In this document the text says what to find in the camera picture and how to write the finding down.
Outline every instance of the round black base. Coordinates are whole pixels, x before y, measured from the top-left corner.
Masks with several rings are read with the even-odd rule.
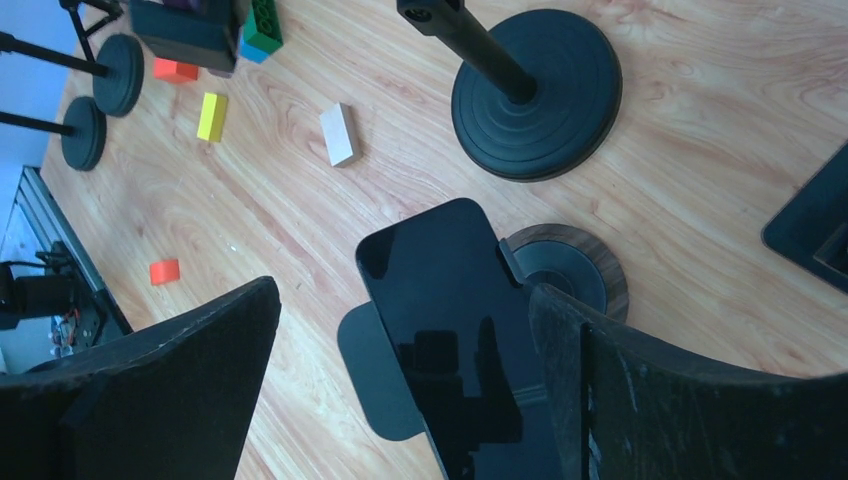
[[[62,136],[65,162],[74,170],[92,170],[106,145],[106,116],[93,98],[77,97],[68,106],[63,123],[74,128],[72,135]]]
[[[534,225],[507,244],[533,288],[547,283],[607,317],[624,322],[630,305],[621,264],[594,235],[568,225]]]
[[[451,100],[462,148],[510,180],[544,180],[576,167],[606,137],[621,103],[621,67],[609,41],[585,18],[560,10],[519,14],[491,33],[538,90],[529,103],[513,104],[463,63]]]
[[[106,115],[123,117],[135,107],[144,82],[144,54],[134,37],[112,35],[100,48],[97,63],[109,68],[105,77],[94,77],[94,100]]]

